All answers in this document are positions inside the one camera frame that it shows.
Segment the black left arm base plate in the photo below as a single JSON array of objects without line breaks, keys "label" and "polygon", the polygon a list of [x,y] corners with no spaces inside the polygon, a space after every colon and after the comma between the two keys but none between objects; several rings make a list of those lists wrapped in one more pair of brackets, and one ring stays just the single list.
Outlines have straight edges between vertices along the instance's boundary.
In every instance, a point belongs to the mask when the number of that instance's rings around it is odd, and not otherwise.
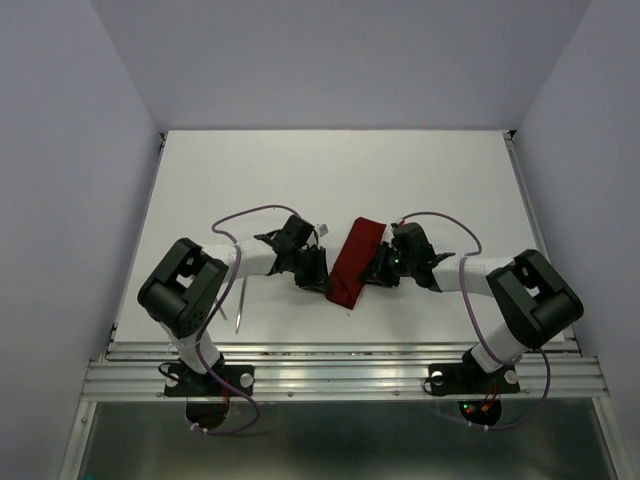
[{"label": "black left arm base plate", "polygon": [[[252,365],[225,365],[214,371],[243,394],[253,395],[255,368]],[[198,374],[181,362],[163,362],[158,366],[158,372],[164,377],[164,395],[169,398],[239,397],[209,373]]]}]

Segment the dark red cloth napkin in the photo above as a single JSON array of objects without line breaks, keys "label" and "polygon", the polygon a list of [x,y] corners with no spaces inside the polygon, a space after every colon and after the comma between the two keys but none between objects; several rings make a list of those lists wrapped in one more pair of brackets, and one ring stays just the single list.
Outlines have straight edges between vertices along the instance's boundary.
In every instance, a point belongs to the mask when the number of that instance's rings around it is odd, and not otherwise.
[{"label": "dark red cloth napkin", "polygon": [[353,309],[364,282],[359,276],[368,267],[380,245],[386,226],[358,217],[340,250],[329,274],[331,291],[325,297],[332,303]]}]

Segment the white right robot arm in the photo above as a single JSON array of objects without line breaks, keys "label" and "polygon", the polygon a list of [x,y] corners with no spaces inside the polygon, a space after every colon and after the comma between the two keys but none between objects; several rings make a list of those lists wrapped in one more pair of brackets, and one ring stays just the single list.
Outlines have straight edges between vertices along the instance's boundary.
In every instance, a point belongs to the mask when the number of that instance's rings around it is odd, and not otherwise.
[{"label": "white right robot arm", "polygon": [[[384,287],[396,287],[408,277],[433,292],[462,294],[478,337],[460,366],[461,381],[472,390],[484,389],[499,368],[544,347],[584,315],[578,295],[541,252],[527,249],[503,258],[480,253],[438,253],[423,228],[412,222],[395,226],[392,240],[380,244],[359,275]],[[471,294],[493,298],[502,314],[502,323],[487,336],[473,313]]]}]

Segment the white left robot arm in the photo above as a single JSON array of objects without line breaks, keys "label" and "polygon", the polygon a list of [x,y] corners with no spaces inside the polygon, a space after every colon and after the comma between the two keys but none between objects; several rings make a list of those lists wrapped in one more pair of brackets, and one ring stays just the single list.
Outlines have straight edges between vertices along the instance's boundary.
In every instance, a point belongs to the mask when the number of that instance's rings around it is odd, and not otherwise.
[{"label": "white left robot arm", "polygon": [[323,225],[293,214],[277,230],[229,245],[203,247],[181,238],[171,246],[142,284],[137,302],[168,335],[199,393],[213,393],[222,384],[222,354],[207,328],[232,284],[290,273],[298,288],[328,293],[326,249],[320,244],[325,234]]}]

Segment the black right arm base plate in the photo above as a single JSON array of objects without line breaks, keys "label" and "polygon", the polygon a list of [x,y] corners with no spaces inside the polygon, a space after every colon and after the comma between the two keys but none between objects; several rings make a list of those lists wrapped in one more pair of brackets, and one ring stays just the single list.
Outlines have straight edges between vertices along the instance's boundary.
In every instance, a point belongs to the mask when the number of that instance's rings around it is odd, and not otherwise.
[{"label": "black right arm base plate", "polygon": [[432,396],[516,394],[519,378],[514,367],[502,366],[492,373],[471,363],[435,363],[428,366],[423,390]]}]

